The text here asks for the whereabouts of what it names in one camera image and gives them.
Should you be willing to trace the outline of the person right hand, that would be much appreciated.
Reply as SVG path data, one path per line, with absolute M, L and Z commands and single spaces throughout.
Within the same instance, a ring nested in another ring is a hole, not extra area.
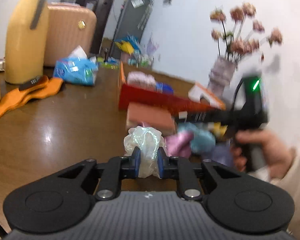
M 294 151 L 270 130 L 238 131 L 235 139 L 240 145 L 257 144 L 261 147 L 271 179 L 282 179 L 292 166 Z

